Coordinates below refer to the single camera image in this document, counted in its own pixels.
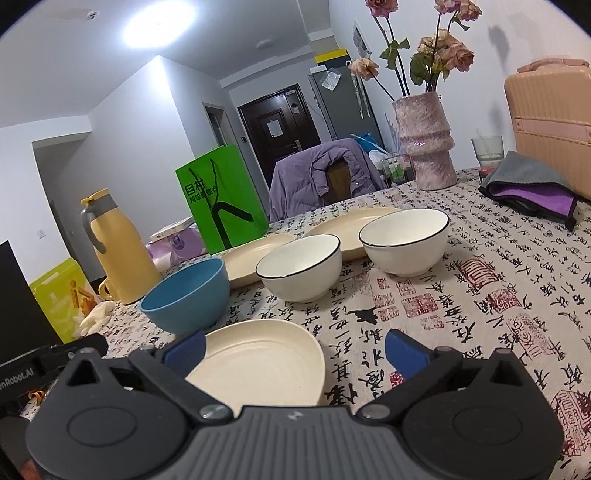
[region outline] pink vase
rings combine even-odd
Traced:
[[[441,190],[457,183],[449,151],[456,143],[437,92],[402,97],[394,102],[400,140],[413,158],[417,187]]]

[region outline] chinese calligraphy tablecloth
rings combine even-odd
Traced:
[[[454,187],[422,192],[415,183],[323,207],[272,225],[302,236],[352,209],[431,207],[451,218],[443,260],[405,280],[364,258],[343,265],[330,294],[311,304],[286,303],[262,283],[233,291],[222,327],[254,318],[296,322],[324,351],[323,404],[353,411],[402,381],[385,359],[384,336],[401,329],[424,345],[449,345],[466,357],[512,349],[556,411],[565,432],[552,478],[584,479],[591,460],[591,207],[580,204],[574,233],[546,219],[524,217],[478,193],[476,170]],[[101,332],[109,356],[124,356],[174,336],[136,306],[118,306]],[[29,409],[25,416],[31,416]]]

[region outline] gray cloth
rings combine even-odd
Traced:
[[[355,140],[334,140],[280,160],[271,183],[271,222],[316,210],[329,191],[326,170],[344,159],[351,173],[351,197],[386,188],[378,170]]]
[[[569,183],[558,171],[545,163],[512,151],[507,153],[499,168],[487,176],[480,186],[487,189],[491,182],[519,185],[550,183],[572,191]]]

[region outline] black-rimmed white bowl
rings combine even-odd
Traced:
[[[359,232],[368,257],[399,277],[418,277],[439,262],[449,238],[449,217],[439,210],[411,209],[369,222]]]
[[[314,235],[274,249],[258,263],[256,274],[281,300],[309,303],[337,283],[342,266],[339,237]]]

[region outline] doorway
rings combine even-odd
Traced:
[[[238,111],[269,187],[278,161],[320,145],[299,85],[253,100]]]
[[[238,140],[236,139],[236,135],[234,135],[226,111],[220,106],[209,105],[207,103],[204,103],[203,106],[209,118],[209,123],[212,126],[213,135],[216,137],[217,146],[238,146]]]

